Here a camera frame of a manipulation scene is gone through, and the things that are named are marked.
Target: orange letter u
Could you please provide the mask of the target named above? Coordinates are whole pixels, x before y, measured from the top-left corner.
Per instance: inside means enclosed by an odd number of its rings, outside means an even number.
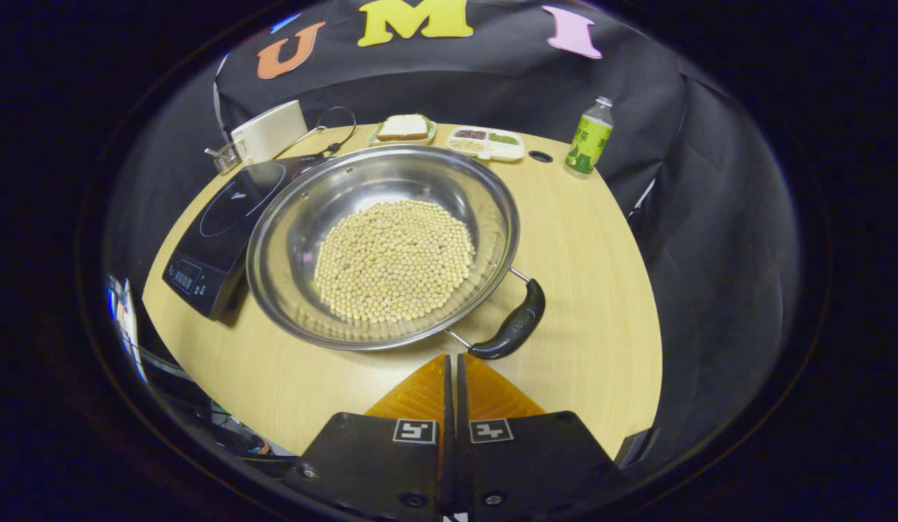
[[[259,74],[259,78],[269,80],[276,76],[281,76],[284,73],[288,73],[301,63],[304,63],[304,60],[306,60],[307,57],[310,56],[310,53],[313,52],[313,42],[317,39],[317,32],[320,30],[320,27],[324,25],[326,25],[326,22],[320,21],[312,26],[301,29],[295,34],[295,37],[297,38],[297,50],[290,59],[284,60],[284,62],[278,62],[278,55],[280,54],[282,46],[287,43],[287,38],[272,43],[270,46],[259,51],[259,55],[257,55],[259,56],[259,67],[256,69],[256,74]]]

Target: black induction cooktop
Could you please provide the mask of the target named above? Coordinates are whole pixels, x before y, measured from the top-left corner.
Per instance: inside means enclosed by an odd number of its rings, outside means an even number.
[[[162,278],[192,308],[219,318],[246,264],[246,245],[260,215],[321,154],[273,159],[239,171],[204,205],[181,236]]]

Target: pile of soybeans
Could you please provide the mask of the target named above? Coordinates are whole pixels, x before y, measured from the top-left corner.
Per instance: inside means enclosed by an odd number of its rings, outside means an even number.
[[[320,245],[320,298],[339,317],[383,323],[442,307],[469,275],[468,229],[426,202],[377,204],[333,227]]]

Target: stainless steel pot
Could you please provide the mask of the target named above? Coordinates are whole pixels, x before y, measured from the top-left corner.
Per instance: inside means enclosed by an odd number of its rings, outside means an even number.
[[[400,199],[433,202],[467,225],[475,247],[471,276],[442,308],[423,318],[375,324],[342,320],[320,300],[314,281],[320,244],[341,219]],[[377,146],[320,163],[280,192],[254,228],[246,276],[267,316],[309,343],[375,350],[446,331],[476,357],[499,359],[524,343],[545,311],[538,282],[511,268],[518,239],[512,195],[486,166],[434,146]],[[470,344],[449,330],[491,295],[507,271],[527,281],[527,297],[495,337]]]

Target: yellow letter m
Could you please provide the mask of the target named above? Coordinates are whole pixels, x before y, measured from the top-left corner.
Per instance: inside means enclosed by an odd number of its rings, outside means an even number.
[[[423,0],[411,7],[403,0],[375,0],[359,8],[365,11],[365,36],[359,46],[376,46],[390,42],[394,34],[386,24],[400,36],[409,38],[429,19],[422,34],[428,38],[471,36],[475,30],[465,22],[465,5],[468,0]]]

